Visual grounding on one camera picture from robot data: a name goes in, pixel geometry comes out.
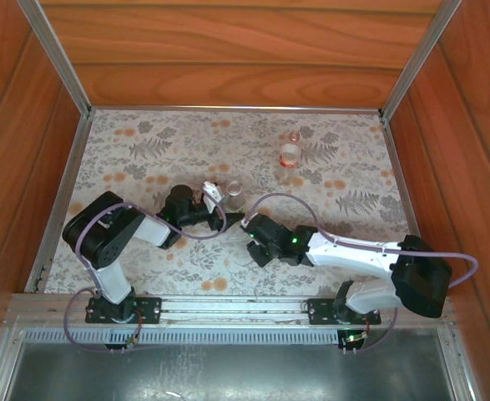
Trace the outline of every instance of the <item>floral tablecloth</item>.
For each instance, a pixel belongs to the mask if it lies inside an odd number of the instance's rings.
[[[303,141],[298,177],[275,179],[280,144],[292,130]],[[158,211],[176,184],[200,193],[205,180],[239,180],[248,210],[261,195],[286,192],[307,201],[330,232],[367,240],[401,240],[408,232],[376,115],[272,114],[99,110],[65,221],[106,190]],[[311,225],[293,200],[271,198],[265,213],[289,228]],[[207,226],[189,232],[211,233]],[[326,295],[351,278],[335,266],[258,267],[250,238],[234,226],[209,241],[181,239],[167,251],[133,239],[121,256],[137,293],[198,295]],[[75,292],[91,285],[88,274],[61,240],[46,292]]]

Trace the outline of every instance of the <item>metal sheet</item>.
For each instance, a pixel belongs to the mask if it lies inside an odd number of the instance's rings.
[[[10,400],[447,400],[435,330],[397,330],[379,348],[162,346],[99,355],[24,344]]]

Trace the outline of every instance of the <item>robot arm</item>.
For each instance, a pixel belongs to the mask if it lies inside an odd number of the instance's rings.
[[[204,192],[217,202],[223,199],[221,189],[209,182],[204,183]],[[123,203],[113,192],[105,192],[75,216],[64,228],[63,239],[75,251],[76,244],[88,223],[98,214],[113,205]],[[172,188],[165,200],[164,208],[157,217],[181,230],[200,222],[208,222],[211,230],[219,231],[222,220],[214,213],[215,203],[209,198],[194,202],[193,191],[187,185]],[[244,217],[242,213],[226,215],[227,227]],[[102,296],[111,304],[121,305],[127,298],[134,297],[134,289],[124,276],[119,256],[131,238],[147,241],[161,249],[170,248],[181,235],[164,223],[147,216],[133,207],[118,207],[100,218],[92,226],[81,244],[81,255],[88,262],[91,277],[101,289]],[[130,308],[120,311],[121,317],[128,316]]]
[[[452,274],[451,267],[441,258],[399,256],[338,246],[315,227],[298,226],[290,231],[261,214],[243,221],[241,228],[253,239],[247,249],[259,266],[278,258],[293,266],[340,266],[378,277],[371,282],[343,283],[336,296],[340,310],[348,307],[365,315],[379,308],[404,306],[425,317],[441,316]],[[331,238],[382,249],[432,251],[417,236],[406,236],[402,242],[385,243],[333,234]]]

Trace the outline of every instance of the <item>clear glass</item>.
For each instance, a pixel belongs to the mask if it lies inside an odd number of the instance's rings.
[[[302,148],[299,146],[301,134],[298,131],[289,133],[289,142],[280,147],[279,165],[276,179],[279,185],[289,185],[296,176],[296,168],[301,161]]]
[[[226,186],[228,192],[228,200],[225,202],[225,211],[235,212],[240,211],[246,203],[246,196],[242,190],[239,181],[231,181]]]

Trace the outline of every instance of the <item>cable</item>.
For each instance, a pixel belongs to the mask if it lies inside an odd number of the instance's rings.
[[[395,308],[395,313],[393,314],[393,320],[391,320],[391,324],[387,328],[387,330],[384,333],[384,335],[381,336],[380,339],[378,339],[378,341],[374,342],[370,346],[358,349],[356,353],[364,353],[366,351],[369,351],[370,349],[373,349],[373,348],[378,347],[380,344],[382,344],[384,341],[386,341],[387,338],[393,332],[393,328],[395,327],[395,324],[397,323],[397,317],[398,317],[398,308],[396,307]]]
[[[219,202],[217,202],[213,196],[211,196],[210,194],[208,194],[204,189],[202,189],[202,192],[204,193],[205,196],[207,196],[207,198],[212,201],[213,203],[215,203],[215,206],[217,207],[217,210],[219,211],[219,213],[222,215],[222,227],[220,228],[219,231],[217,231],[215,234],[212,234],[210,236],[193,236],[191,234],[187,234],[186,232],[184,231],[181,231],[179,230],[178,228],[172,226],[171,224],[169,224],[167,221],[165,221],[164,219],[156,216],[154,213],[152,213],[151,211],[147,211],[146,209],[143,209],[142,207],[140,206],[137,206],[135,205],[134,203],[131,203],[131,202],[121,202],[121,203],[117,203],[115,205],[112,205],[110,207],[107,207],[105,208],[104,210],[100,211],[95,217],[93,217],[93,219],[84,227],[84,229],[81,231],[81,234],[79,235],[79,238],[78,238],[78,241],[76,242],[76,246],[74,247],[74,253],[76,254],[76,256],[78,257],[78,259],[83,263],[83,265],[85,266],[85,269],[88,271],[88,274],[91,276],[91,278],[93,279],[93,282],[96,284],[96,287],[97,287],[97,291],[98,291],[98,297],[100,296],[100,293],[102,291],[102,287],[100,286],[100,282],[98,280],[98,278],[96,277],[96,275],[94,274],[93,270],[91,269],[91,266],[89,264],[89,262],[83,257],[83,255],[81,254],[81,244],[83,243],[83,240],[85,239],[85,236],[88,234],[88,232],[90,231],[91,228],[93,228],[93,226],[95,224],[98,223],[98,221],[105,215],[107,215],[110,211],[114,211],[120,207],[134,207],[135,209],[137,209],[138,211],[141,211],[143,212],[145,215],[149,216],[150,218],[156,220],[157,222],[161,223],[161,224],[164,224],[165,226],[167,226],[170,230],[174,231],[174,232],[177,232],[178,234],[180,234],[181,236],[184,236],[186,238],[190,238],[191,240],[210,240],[212,238],[216,238],[217,236],[219,236],[220,234],[222,234],[223,232],[225,232],[226,230],[226,226],[228,224],[228,221],[226,219],[226,214],[225,214],[225,210],[223,209],[223,207],[220,205]]]
[[[362,244],[355,244],[354,242],[349,242],[349,241],[343,241],[343,240],[338,240],[335,237],[332,238],[332,234],[326,232],[321,225],[319,224],[319,219],[317,218],[316,213],[311,209],[311,207],[305,203],[301,198],[290,195],[290,194],[284,194],[280,192],[276,192],[273,194],[267,194],[263,195],[260,199],[256,201],[256,203],[250,208],[250,211],[246,214],[245,219],[243,219],[243,222],[246,224],[250,221],[250,218],[252,217],[255,209],[258,207],[258,205],[264,201],[267,198],[270,198],[272,196],[284,196],[286,198],[291,198],[297,202],[299,202],[301,205],[303,205],[311,214],[311,217],[313,218],[313,222],[315,223],[315,226],[317,230],[331,243],[338,245],[338,246],[344,246],[347,248],[353,248],[353,249],[358,249],[360,251],[373,251],[373,252],[380,252],[380,253],[389,253],[393,255],[403,255],[403,256],[414,256],[414,257],[451,257],[451,258],[459,258],[459,259],[465,259],[467,261],[471,262],[471,269],[464,274],[463,276],[457,278],[453,282],[449,284],[449,288],[455,287],[458,284],[461,284],[465,282],[469,277],[471,277],[473,274],[478,269],[478,260],[474,256],[471,255],[466,255],[464,253],[459,253],[459,252],[424,252],[424,251],[404,251],[402,249],[391,249],[391,248],[382,248],[380,246],[371,246],[371,245],[362,245]]]
[[[86,347],[80,343],[78,343],[73,337],[70,331],[68,330],[68,317],[70,316],[70,310],[72,309],[72,306],[76,299],[83,294],[84,292],[90,292],[90,294],[93,297],[97,297],[97,294],[93,291],[93,288],[87,287],[87,288],[82,288],[78,292],[76,292],[71,298],[70,301],[68,301],[67,308],[64,310],[64,315],[63,315],[63,330],[64,330],[64,335],[67,338],[68,342],[74,345],[77,349],[81,351],[85,351],[88,353],[132,353],[134,351],[146,351],[149,349],[154,349],[154,348],[162,348],[164,347],[164,344],[156,344],[156,345],[150,345],[150,346],[144,346],[144,347],[132,347],[132,348],[121,348],[117,352],[114,352],[113,349],[99,349],[99,348],[91,348],[91,347]],[[141,328],[143,326],[142,322],[142,314],[140,312],[137,312],[139,314],[139,324],[137,325],[137,328],[135,329],[134,336],[137,335],[139,336],[141,333]]]

